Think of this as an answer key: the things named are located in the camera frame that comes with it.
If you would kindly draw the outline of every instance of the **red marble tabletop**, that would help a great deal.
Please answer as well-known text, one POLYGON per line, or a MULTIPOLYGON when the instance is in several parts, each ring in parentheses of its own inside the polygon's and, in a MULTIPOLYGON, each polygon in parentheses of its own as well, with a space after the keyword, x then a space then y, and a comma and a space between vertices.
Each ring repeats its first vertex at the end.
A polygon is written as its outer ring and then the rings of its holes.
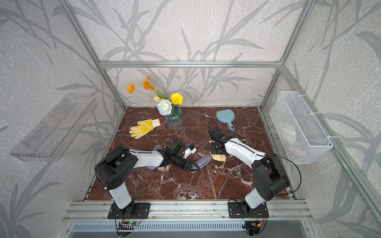
MULTIPOLYGON (((109 152, 120 144, 135 150, 152 150, 155 145, 169 145, 172 139, 180 138, 184 143, 196 147, 196 153, 188 158, 198 160, 210 151, 210 119, 225 134, 231 134, 227 124, 216 119, 216 112, 224 109, 231 109, 235 113, 235 130, 232 132, 235 137, 256 150, 272 152, 256 107, 181 107, 184 125, 178 130, 169 129, 165 117, 159 114, 157 108, 130 108, 124 115, 109 152), (136 126, 138 121, 156 118, 160 119, 162 126, 147 135, 135 139, 128 133, 129 128, 136 126)), ((146 167, 133 169, 126 180, 128 192, 135 200, 241 199, 255 187, 251 168, 234 156, 227 157, 225 162, 212 160, 193 174, 175 166, 171 166, 170 171, 173 172, 152 171, 146 167)), ((288 195, 277 198, 288 199, 288 195)), ((96 180, 87 199, 111 200, 111 196, 96 180)))

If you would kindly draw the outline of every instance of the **glass vase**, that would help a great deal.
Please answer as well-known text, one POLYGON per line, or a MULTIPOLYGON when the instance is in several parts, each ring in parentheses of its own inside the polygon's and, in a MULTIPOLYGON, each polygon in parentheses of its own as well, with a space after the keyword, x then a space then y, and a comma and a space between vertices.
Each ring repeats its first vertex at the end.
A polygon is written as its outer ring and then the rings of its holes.
POLYGON ((182 111, 179 107, 173 108, 172 115, 165 116, 166 124, 171 129, 179 129, 184 123, 182 111))

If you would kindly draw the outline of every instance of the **white wire basket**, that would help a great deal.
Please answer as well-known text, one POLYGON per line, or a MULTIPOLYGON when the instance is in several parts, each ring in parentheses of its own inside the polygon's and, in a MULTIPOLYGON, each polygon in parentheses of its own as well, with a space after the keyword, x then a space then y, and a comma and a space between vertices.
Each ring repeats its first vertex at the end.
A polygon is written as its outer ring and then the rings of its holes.
POLYGON ((289 160, 295 164, 310 164, 333 147, 298 92, 280 92, 270 116, 289 160))

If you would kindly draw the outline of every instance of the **metal grille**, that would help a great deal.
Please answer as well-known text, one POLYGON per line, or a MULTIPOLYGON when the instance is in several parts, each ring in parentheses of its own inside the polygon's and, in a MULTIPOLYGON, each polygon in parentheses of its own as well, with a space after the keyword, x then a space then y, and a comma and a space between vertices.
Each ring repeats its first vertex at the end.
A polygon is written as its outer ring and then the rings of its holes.
POLYGON ((295 164, 312 163, 333 147, 298 92, 280 92, 270 116, 288 158, 295 164))
MULTIPOLYGON (((145 222, 138 226, 126 226, 131 230, 120 230, 121 232, 173 232, 173 231, 242 231, 241 221, 168 221, 168 222, 145 222)), ((113 222, 76 222, 72 232, 112 232, 115 231, 113 222)))

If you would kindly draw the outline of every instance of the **dustpan handle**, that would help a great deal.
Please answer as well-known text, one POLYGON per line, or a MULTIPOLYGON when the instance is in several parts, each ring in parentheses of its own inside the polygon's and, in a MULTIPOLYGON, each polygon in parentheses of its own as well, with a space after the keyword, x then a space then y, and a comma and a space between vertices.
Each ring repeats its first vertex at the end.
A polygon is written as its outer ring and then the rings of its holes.
POLYGON ((227 126, 228 126, 229 130, 234 131, 234 126, 230 121, 227 122, 227 126))

